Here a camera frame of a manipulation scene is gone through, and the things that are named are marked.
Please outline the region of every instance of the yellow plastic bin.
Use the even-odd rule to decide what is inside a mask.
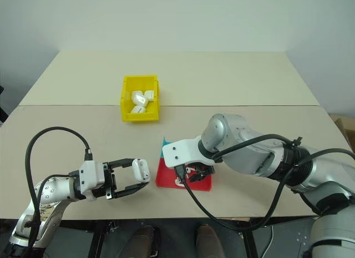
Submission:
[[[131,113],[134,103],[131,99],[131,92],[141,90],[154,91],[154,99],[146,106],[145,113]],[[156,75],[125,76],[121,94],[121,115],[122,121],[152,121],[159,120],[159,83]]]

